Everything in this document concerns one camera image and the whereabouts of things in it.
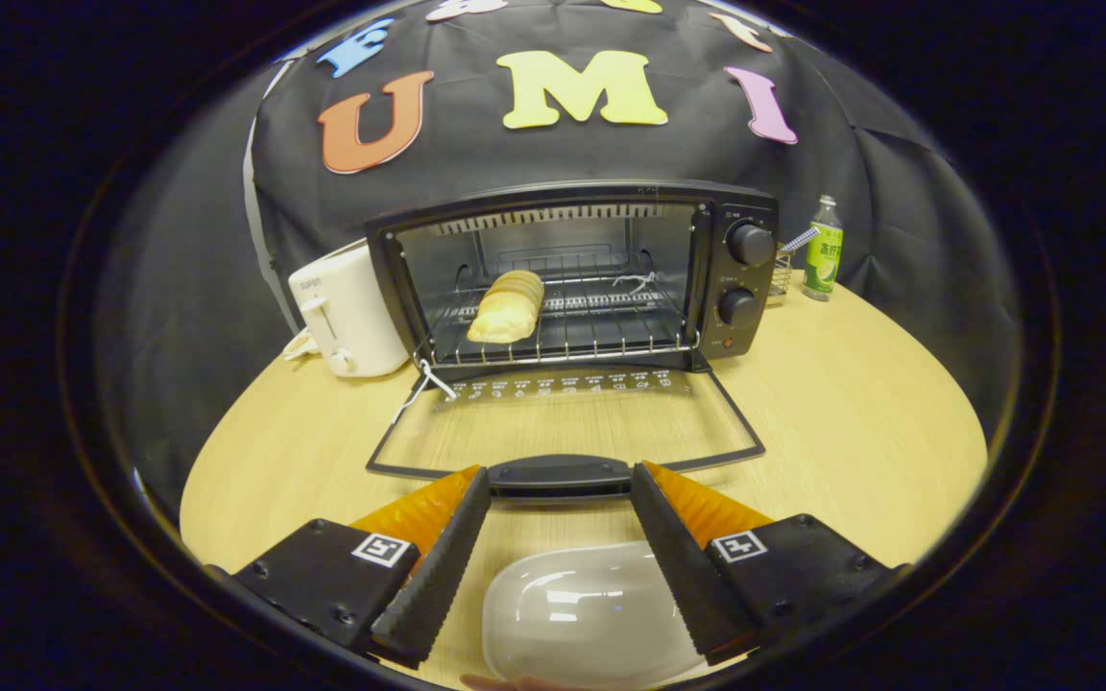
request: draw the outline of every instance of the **bottle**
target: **bottle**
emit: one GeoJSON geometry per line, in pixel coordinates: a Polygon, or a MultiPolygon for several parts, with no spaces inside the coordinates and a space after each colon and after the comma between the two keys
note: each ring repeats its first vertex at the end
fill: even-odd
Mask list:
{"type": "Polygon", "coordinates": [[[808,241],[808,258],[804,261],[804,294],[815,301],[826,302],[834,290],[834,280],[839,275],[839,259],[843,258],[843,222],[834,213],[834,197],[822,193],[817,213],[811,226],[817,235],[808,241]]]}

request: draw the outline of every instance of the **hand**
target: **hand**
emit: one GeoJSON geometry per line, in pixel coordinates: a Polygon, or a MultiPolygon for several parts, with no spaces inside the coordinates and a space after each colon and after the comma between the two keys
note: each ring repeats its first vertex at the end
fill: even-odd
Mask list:
{"type": "Polygon", "coordinates": [[[552,681],[544,681],[544,679],[535,677],[498,681],[497,679],[476,677],[474,673],[465,673],[460,677],[460,683],[472,691],[592,691],[589,688],[561,687],[552,681]]]}

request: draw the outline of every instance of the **bread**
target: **bread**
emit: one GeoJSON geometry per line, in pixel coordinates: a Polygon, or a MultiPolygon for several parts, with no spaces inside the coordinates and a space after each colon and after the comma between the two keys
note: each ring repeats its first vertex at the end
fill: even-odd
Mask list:
{"type": "Polygon", "coordinates": [[[535,331],[544,283],[528,271],[511,271],[498,276],[483,294],[477,316],[469,326],[469,341],[477,343],[513,343],[535,331]]]}

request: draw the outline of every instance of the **black knob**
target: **black knob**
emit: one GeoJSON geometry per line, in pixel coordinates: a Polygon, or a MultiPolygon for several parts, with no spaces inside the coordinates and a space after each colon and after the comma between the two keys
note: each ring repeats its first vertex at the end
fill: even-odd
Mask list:
{"type": "Polygon", "coordinates": [[[742,264],[761,265],[775,259],[775,239],[769,230],[741,222],[728,231],[728,253],[742,264]]]}
{"type": "Polygon", "coordinates": [[[726,324],[745,328],[758,324],[760,316],[762,316],[762,305],[749,290],[738,287],[720,299],[719,318],[726,324]]]}

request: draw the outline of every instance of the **foam letter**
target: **foam letter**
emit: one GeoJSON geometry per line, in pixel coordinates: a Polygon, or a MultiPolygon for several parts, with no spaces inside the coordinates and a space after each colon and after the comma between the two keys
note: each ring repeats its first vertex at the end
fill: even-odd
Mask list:
{"type": "Polygon", "coordinates": [[[749,43],[752,48],[757,48],[763,53],[774,52],[768,44],[759,40],[759,30],[742,25],[741,19],[730,18],[728,14],[716,14],[716,12],[711,12],[710,15],[719,19],[721,22],[724,22],[724,25],[728,27],[728,31],[732,31],[732,35],[738,36],[738,39],[741,39],[745,43],[749,43]]]}
{"type": "Polygon", "coordinates": [[[387,36],[384,27],[390,25],[390,22],[394,21],[392,18],[378,19],[372,25],[365,27],[365,30],[361,31],[361,33],[351,35],[349,39],[345,39],[343,43],[331,49],[324,56],[319,57],[319,61],[327,61],[335,65],[335,71],[331,75],[332,78],[342,76],[348,70],[361,65],[362,62],[367,61],[368,57],[373,57],[378,51],[382,51],[382,40],[385,40],[387,36]]]}
{"type": "Polygon", "coordinates": [[[601,2],[608,4],[609,8],[646,12],[649,14],[659,14],[664,11],[664,8],[659,3],[654,3],[651,0],[601,0],[601,2]]]}
{"type": "Polygon", "coordinates": [[[390,132],[369,144],[361,144],[356,135],[357,114],[369,101],[368,93],[357,93],[319,115],[324,126],[324,165],[337,174],[351,175],[385,164],[404,153],[420,133],[421,95],[425,84],[434,78],[431,71],[420,71],[399,77],[382,87],[394,97],[390,132]]]}
{"type": "Polygon", "coordinates": [[[460,17],[467,12],[469,14],[483,14],[505,8],[505,0],[447,0],[439,4],[434,12],[426,14],[426,21],[440,22],[442,19],[460,17]]]}
{"type": "Polygon", "coordinates": [[[514,109],[501,123],[510,129],[543,127],[556,123],[556,109],[544,102],[544,92],[556,98],[571,117],[584,122],[592,117],[601,92],[608,101],[601,108],[611,123],[664,124],[668,113],[659,109],[643,73],[645,56],[623,51],[601,51],[587,69],[575,70],[549,51],[526,51],[498,57],[510,69],[514,82],[514,109]]]}
{"type": "Polygon", "coordinates": [[[740,67],[724,67],[726,73],[737,77],[745,97],[750,101],[750,132],[784,144],[795,144],[796,133],[782,118],[780,104],[775,102],[775,84],[763,75],[740,67]]]}

